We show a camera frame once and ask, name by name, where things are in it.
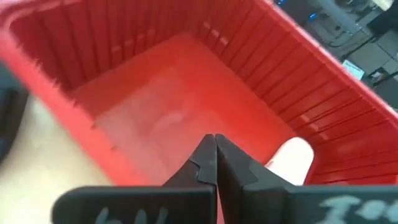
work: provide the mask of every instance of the bin bottom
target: bin bottom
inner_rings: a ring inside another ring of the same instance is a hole
[[[151,184],[163,184],[206,133],[223,133],[263,163],[295,136],[188,33],[156,45],[71,95]]]

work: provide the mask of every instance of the red plastic bin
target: red plastic bin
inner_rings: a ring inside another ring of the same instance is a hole
[[[0,59],[118,185],[164,183],[206,133],[263,164],[306,139],[306,184],[396,182],[395,112],[271,2],[9,0],[0,26]]]

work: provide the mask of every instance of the bin wall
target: bin wall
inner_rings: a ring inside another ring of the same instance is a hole
[[[307,184],[395,183],[396,113],[277,6],[217,0],[197,33],[313,146]]]
[[[269,1],[2,1],[0,25],[1,60],[93,159],[125,164],[115,170],[109,161],[97,161],[117,183],[143,181],[136,181],[141,177],[61,90],[90,81],[186,27],[313,146],[308,184],[396,182],[395,112]]]

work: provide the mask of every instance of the red bin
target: red bin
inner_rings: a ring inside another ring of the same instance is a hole
[[[306,184],[397,179],[396,113],[268,1],[1,1],[0,59],[118,185],[163,184],[207,133],[263,164],[306,139]]]

